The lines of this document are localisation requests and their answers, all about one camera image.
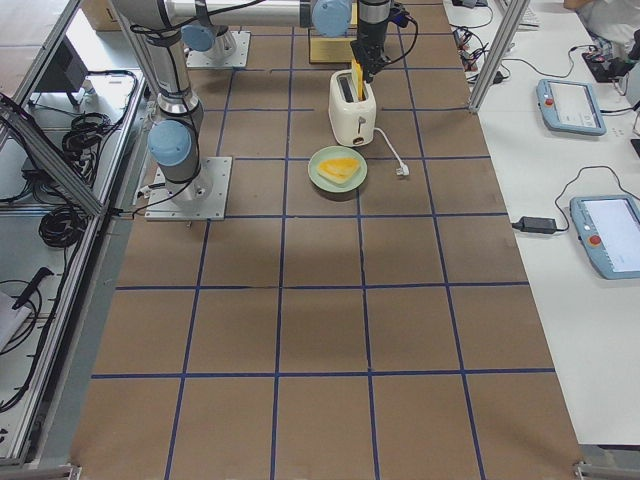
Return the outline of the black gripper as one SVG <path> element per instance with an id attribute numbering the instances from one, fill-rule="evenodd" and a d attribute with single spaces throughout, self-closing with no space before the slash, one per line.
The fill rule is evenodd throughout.
<path id="1" fill-rule="evenodd" d="M 350 42 L 354 60 L 358 63 L 367 82 L 391 63 L 386 55 L 384 42 L 390 15 L 389 0 L 359 0 L 357 2 L 357 35 Z"/>

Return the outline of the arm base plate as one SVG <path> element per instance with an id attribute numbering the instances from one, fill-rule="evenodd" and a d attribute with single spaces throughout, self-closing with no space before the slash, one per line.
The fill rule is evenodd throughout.
<path id="1" fill-rule="evenodd" d="M 250 45 L 249 31 L 226 31 L 211 40 L 187 43 L 187 67 L 191 70 L 243 69 L 246 67 Z"/>
<path id="2" fill-rule="evenodd" d="M 232 170 L 231 157 L 200 160 L 200 173 L 180 194 L 182 185 L 169 182 L 150 193 L 151 206 L 144 216 L 149 221 L 223 220 Z"/>

